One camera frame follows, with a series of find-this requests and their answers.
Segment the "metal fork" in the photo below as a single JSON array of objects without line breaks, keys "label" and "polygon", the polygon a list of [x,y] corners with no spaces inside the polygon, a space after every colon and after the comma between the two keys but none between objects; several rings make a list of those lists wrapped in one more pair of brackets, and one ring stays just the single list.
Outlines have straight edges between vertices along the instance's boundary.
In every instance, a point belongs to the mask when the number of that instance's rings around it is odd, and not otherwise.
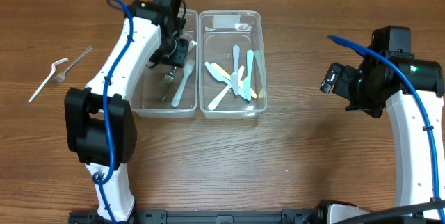
[{"label": "metal fork", "polygon": [[74,60],[72,61],[66,68],[64,71],[62,71],[61,73],[57,74],[49,83],[50,87],[55,87],[59,84],[61,84],[62,82],[64,82],[64,80],[66,79],[67,73],[85,56],[87,55],[91,50],[93,49],[93,46],[88,46],[86,47],[86,49]]},{"label": "metal fork", "polygon": [[[192,49],[195,47],[196,44],[197,44],[196,41],[194,41],[194,40],[190,41],[190,43],[188,45],[187,55],[192,51]],[[172,80],[175,77],[176,70],[177,70],[176,67],[171,67],[169,73],[167,73],[160,81],[160,83],[159,83],[160,87],[162,87],[162,88],[167,87],[172,82]]]}]

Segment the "black plastic utensil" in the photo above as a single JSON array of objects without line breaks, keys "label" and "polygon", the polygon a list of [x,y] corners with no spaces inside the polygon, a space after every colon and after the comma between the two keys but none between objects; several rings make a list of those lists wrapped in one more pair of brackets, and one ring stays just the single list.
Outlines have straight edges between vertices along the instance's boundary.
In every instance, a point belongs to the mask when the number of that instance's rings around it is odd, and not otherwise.
[{"label": "black plastic utensil", "polygon": [[164,101],[166,100],[166,98],[167,98],[167,96],[168,96],[168,94],[169,94],[169,91],[170,91],[170,87],[171,87],[170,84],[168,84],[168,85],[166,85],[166,86],[164,87],[164,89],[163,89],[163,94],[162,94],[162,97],[161,97],[161,101],[162,101],[162,102],[164,102]]}]

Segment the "yellow plastic knife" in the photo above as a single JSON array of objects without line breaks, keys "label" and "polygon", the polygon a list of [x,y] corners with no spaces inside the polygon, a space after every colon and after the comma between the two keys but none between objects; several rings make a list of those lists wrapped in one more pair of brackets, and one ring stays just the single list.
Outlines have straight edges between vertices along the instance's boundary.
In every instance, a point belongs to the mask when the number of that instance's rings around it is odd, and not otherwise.
[{"label": "yellow plastic knife", "polygon": [[[219,66],[219,64],[212,63],[211,66],[214,69],[216,69],[216,71],[218,73],[223,75],[224,78],[228,79],[229,81],[231,80],[230,75],[221,66]],[[241,80],[238,80],[238,93],[239,93],[239,95],[242,98],[245,98],[245,91],[244,91],[244,87],[243,87],[243,81],[241,81]],[[256,94],[256,92],[252,88],[250,89],[250,94],[251,94],[251,98],[253,98],[253,99],[257,98],[257,94]]]}]

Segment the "light blue plastic knife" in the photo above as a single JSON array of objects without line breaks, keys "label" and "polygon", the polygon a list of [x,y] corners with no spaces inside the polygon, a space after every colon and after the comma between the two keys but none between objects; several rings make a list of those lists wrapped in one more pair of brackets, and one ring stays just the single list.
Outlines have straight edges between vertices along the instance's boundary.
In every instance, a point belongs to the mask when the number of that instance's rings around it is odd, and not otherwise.
[{"label": "light blue plastic knife", "polygon": [[240,47],[238,45],[234,45],[232,48],[232,55],[233,55],[233,66],[234,70],[231,73],[231,83],[232,83],[232,90],[234,91],[235,95],[239,95],[239,89],[238,89],[238,61],[240,56]]}]

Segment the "teal plastic knife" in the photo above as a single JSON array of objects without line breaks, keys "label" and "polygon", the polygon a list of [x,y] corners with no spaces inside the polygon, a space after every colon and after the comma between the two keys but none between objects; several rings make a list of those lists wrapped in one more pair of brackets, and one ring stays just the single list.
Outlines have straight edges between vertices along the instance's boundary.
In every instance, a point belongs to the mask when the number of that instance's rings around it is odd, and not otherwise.
[{"label": "teal plastic knife", "polygon": [[254,52],[252,50],[247,51],[246,61],[247,61],[247,74],[246,78],[243,80],[243,88],[247,101],[252,99],[251,95],[251,78],[252,78],[252,68],[253,68]]}]

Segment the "pale green plastic knife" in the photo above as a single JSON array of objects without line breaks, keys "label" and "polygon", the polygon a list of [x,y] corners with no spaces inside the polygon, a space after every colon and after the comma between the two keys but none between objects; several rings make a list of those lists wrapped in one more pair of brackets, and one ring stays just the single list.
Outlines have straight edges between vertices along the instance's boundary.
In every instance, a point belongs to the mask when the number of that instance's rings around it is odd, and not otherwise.
[{"label": "pale green plastic knife", "polygon": [[254,52],[254,57],[259,70],[259,77],[261,79],[261,90],[258,92],[258,98],[264,97],[264,82],[265,82],[265,67],[264,67],[264,56],[261,51],[256,50]]}]

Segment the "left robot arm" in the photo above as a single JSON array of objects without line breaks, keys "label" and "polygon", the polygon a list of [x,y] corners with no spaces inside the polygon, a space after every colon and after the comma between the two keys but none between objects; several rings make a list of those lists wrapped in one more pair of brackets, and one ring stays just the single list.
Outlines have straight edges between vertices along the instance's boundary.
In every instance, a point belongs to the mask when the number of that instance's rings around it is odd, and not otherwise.
[{"label": "left robot arm", "polygon": [[121,35],[95,77],[83,89],[70,88],[64,101],[67,145],[90,173],[99,205],[70,213],[69,223],[139,222],[128,176],[137,141],[131,98],[145,68],[183,68],[188,53],[184,0],[107,4],[124,13]]}]

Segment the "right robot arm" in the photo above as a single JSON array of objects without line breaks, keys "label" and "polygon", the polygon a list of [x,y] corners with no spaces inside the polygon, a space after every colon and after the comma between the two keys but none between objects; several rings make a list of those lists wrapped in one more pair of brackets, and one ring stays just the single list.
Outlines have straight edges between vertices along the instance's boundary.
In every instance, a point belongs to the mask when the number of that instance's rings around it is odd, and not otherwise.
[{"label": "right robot arm", "polygon": [[366,211],[340,202],[322,203],[319,223],[444,222],[444,73],[436,61],[417,59],[411,30],[386,26],[372,33],[365,47],[336,35],[330,40],[363,58],[359,67],[332,63],[320,90],[373,118],[387,113],[394,136],[396,195],[394,205]]}]

